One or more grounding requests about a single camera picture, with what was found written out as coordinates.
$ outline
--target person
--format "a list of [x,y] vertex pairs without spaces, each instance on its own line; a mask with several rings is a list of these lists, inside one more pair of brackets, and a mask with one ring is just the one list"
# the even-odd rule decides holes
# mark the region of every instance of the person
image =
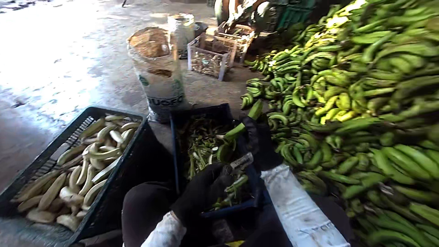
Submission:
[[[351,233],[343,229],[349,225],[348,218],[334,218],[343,215],[342,209],[333,207],[327,200],[315,199],[320,202],[319,206],[326,208],[325,215],[303,190],[289,166],[274,151],[266,120],[258,123],[245,117],[242,122],[248,132],[248,146],[254,158],[252,165],[261,173],[277,217],[270,217],[241,246],[349,247],[326,215],[332,215],[339,229],[350,238]],[[172,190],[164,184],[150,182],[132,188],[122,210],[125,247],[179,246],[197,215],[211,206],[232,183],[231,177],[221,172],[223,165],[213,163],[206,167],[175,202]]]

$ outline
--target black plastic crate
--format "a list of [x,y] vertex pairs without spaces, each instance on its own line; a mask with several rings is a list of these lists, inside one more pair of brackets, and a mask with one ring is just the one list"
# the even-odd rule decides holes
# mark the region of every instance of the black plastic crate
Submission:
[[[183,126],[191,116],[193,115],[200,115],[200,114],[206,114],[207,118],[216,119],[219,121],[220,124],[230,124],[232,126],[235,125],[235,122],[233,120],[232,114],[230,113],[230,107],[229,104],[224,103],[221,105],[215,105],[215,106],[209,106],[204,108],[198,108],[198,109],[192,109],[187,111],[180,111],[180,112],[171,112],[171,129],[172,129],[172,135],[173,135],[173,151],[174,151],[174,170],[175,170],[175,182],[176,182],[176,191],[177,194],[180,194],[184,191],[184,188],[187,185],[186,178],[183,175],[183,167],[184,167],[184,161],[186,157],[181,155],[180,151],[180,145],[178,141],[178,134],[177,129],[181,126]],[[256,174],[255,169],[250,166],[245,169],[245,172],[248,176],[248,182],[250,185],[250,188],[252,190],[253,198],[249,199],[241,204],[233,205],[231,207],[226,207],[223,209],[219,209],[216,211],[208,211],[205,213],[202,213],[201,216],[204,218],[216,218],[216,217],[223,217],[228,214],[241,211],[243,209],[249,208],[249,207],[258,207],[259,201],[260,201],[260,194],[261,189],[258,186],[258,177]]]
[[[58,156],[70,146],[79,145],[79,134],[97,119],[106,115],[119,114],[141,123],[127,148],[124,150],[118,164],[108,177],[102,190],[97,195],[87,215],[81,221],[75,232],[70,231],[57,223],[40,224],[27,220],[23,214],[17,212],[18,203],[12,203],[19,191],[28,183],[43,174],[57,170],[57,156],[52,155],[58,151]],[[41,246],[70,246],[81,239],[99,235],[120,228],[120,218],[123,198],[127,190],[133,185],[126,181],[126,174],[135,174],[130,169],[135,166],[127,165],[132,160],[134,153],[140,147],[137,140],[143,139],[158,144],[147,118],[138,113],[120,111],[103,107],[88,107],[74,119],[62,133],[52,141],[49,146],[0,194],[0,229],[2,234],[14,236],[24,243],[34,243]]]

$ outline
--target black pants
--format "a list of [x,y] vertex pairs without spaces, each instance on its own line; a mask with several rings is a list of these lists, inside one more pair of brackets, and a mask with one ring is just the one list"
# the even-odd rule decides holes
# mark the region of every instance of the black pants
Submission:
[[[147,182],[135,186],[125,196],[122,210],[122,234],[126,247],[139,247],[154,230],[163,216],[169,212],[170,205],[176,199],[173,190],[166,183]],[[328,218],[335,224],[345,239],[352,238],[349,220],[343,210],[326,197],[313,196],[313,200]],[[259,217],[259,228],[245,240],[242,247],[290,247],[291,243],[271,204],[266,205]],[[208,234],[202,224],[199,229],[188,229],[185,239],[189,246],[203,245],[200,236]]]

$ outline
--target woven plastic sack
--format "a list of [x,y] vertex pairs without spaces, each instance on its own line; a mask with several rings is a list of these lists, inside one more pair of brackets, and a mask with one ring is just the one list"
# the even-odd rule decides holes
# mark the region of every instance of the woven plastic sack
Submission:
[[188,108],[175,38],[165,29],[147,27],[135,32],[127,44],[148,98],[148,120],[169,122],[169,111]]

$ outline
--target person's knee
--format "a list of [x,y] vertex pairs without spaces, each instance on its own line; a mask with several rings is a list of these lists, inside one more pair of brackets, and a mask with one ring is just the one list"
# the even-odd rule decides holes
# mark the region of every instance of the person's knee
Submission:
[[123,200],[123,208],[162,207],[169,204],[170,191],[164,186],[143,183],[130,189]]

